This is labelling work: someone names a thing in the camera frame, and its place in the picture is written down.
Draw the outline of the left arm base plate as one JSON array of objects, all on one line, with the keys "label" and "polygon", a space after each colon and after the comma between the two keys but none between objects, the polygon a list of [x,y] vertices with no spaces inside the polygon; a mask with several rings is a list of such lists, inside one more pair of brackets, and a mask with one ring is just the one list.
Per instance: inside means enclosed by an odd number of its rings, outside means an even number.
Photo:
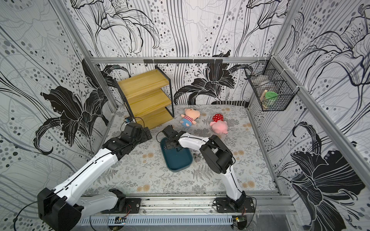
[{"label": "left arm base plate", "polygon": [[102,214],[138,214],[141,206],[141,198],[119,199],[117,204],[109,210],[104,210]]}]

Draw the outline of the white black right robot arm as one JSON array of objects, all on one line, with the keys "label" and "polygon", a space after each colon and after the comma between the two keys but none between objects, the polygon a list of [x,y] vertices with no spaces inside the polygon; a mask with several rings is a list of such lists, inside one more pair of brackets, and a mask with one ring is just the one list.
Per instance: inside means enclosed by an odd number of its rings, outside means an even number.
[{"label": "white black right robot arm", "polygon": [[165,127],[162,133],[167,138],[167,143],[170,147],[199,151],[209,168],[213,172],[220,174],[226,189],[227,198],[235,204],[244,202],[246,193],[240,189],[234,171],[236,160],[232,152],[218,136],[213,135],[209,138],[198,137],[186,131],[177,132],[171,125]]}]

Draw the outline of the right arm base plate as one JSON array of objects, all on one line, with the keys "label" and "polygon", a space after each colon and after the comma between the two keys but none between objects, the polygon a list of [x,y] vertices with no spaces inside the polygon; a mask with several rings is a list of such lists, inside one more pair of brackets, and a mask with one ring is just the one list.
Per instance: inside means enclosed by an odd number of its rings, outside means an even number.
[{"label": "right arm base plate", "polygon": [[251,197],[241,198],[233,201],[228,197],[217,197],[213,204],[216,206],[218,213],[254,213],[255,204]]}]

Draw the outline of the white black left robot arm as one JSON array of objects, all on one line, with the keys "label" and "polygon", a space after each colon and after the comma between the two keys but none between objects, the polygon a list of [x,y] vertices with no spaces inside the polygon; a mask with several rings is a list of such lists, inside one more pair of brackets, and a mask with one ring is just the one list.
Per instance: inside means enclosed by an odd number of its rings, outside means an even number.
[{"label": "white black left robot arm", "polygon": [[39,192],[39,218],[55,231],[70,231],[81,219],[96,213],[138,212],[141,200],[126,202],[126,195],[118,189],[91,197],[84,197],[83,194],[112,165],[151,138],[150,130],[144,124],[126,123],[120,135],[106,141],[75,174],[52,190],[45,188]]}]

